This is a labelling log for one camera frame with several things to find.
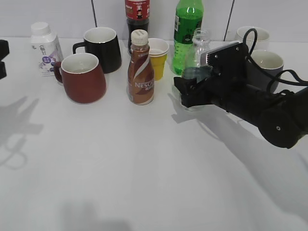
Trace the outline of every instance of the wall tile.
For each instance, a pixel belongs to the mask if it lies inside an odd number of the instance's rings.
[[[29,37],[30,26],[45,21],[62,38],[82,38],[94,27],[90,0],[1,0],[0,36]]]

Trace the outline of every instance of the mug handle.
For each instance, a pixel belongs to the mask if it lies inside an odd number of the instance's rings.
[[[86,44],[84,42],[79,42],[79,43],[74,44],[73,45],[73,54],[76,54],[76,49],[78,47],[84,47],[84,46],[86,46]]]
[[[60,73],[60,68],[61,68],[61,62],[57,62],[54,66],[54,76],[56,77],[56,79],[60,82],[63,83],[62,81],[62,75]]]

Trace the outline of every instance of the cup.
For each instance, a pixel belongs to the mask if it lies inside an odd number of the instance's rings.
[[[251,57],[263,70],[272,76],[276,76],[283,70],[283,59],[279,55],[263,50],[255,50]],[[271,78],[261,73],[255,66],[247,61],[247,80],[250,85],[253,85],[262,90],[266,90]],[[271,93],[277,89],[279,82],[275,81],[270,89]]]
[[[160,38],[149,38],[149,46],[149,55],[154,69],[154,79],[158,81],[164,75],[169,44]]]
[[[54,75],[63,83],[67,96],[77,103],[95,102],[106,92],[102,67],[93,54],[80,53],[68,56],[55,64]]]
[[[115,30],[108,27],[92,28],[85,32],[83,40],[73,45],[73,54],[76,54],[78,47],[85,47],[86,53],[98,57],[105,74],[120,68],[122,57]]]
[[[267,30],[260,28],[260,27],[255,27],[255,26],[240,27],[236,32],[235,40],[243,42],[244,35],[251,28],[256,29],[257,34],[258,34],[255,50],[267,50],[268,47],[269,47],[269,42],[270,42],[270,36],[269,36],[270,33]],[[253,32],[249,33],[249,35],[247,37],[247,41],[246,41],[246,44],[247,44],[249,50],[251,49],[251,47],[254,43],[254,38],[255,38],[255,34]]]

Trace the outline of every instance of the product label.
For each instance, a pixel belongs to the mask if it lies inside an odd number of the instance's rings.
[[[128,69],[129,98],[136,104],[146,104],[154,95],[154,70],[149,50],[133,51]]]
[[[63,60],[58,38],[50,43],[32,43],[32,50],[42,76],[53,76],[56,62]]]
[[[126,16],[134,20],[150,17],[150,0],[125,0]]]
[[[174,26],[174,40],[183,44],[192,44],[193,34],[196,29],[200,29],[202,24],[202,17],[198,19],[175,17]]]

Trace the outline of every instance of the robotic arm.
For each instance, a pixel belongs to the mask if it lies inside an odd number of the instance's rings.
[[[8,41],[0,40],[0,79],[6,77],[5,63],[2,62],[2,59],[4,59],[9,53]]]
[[[308,88],[272,94],[247,84],[247,54],[248,47],[243,43],[203,54],[201,63],[207,65],[194,72],[205,79],[174,78],[182,105],[214,104],[257,126],[271,144],[292,148],[308,134]]]

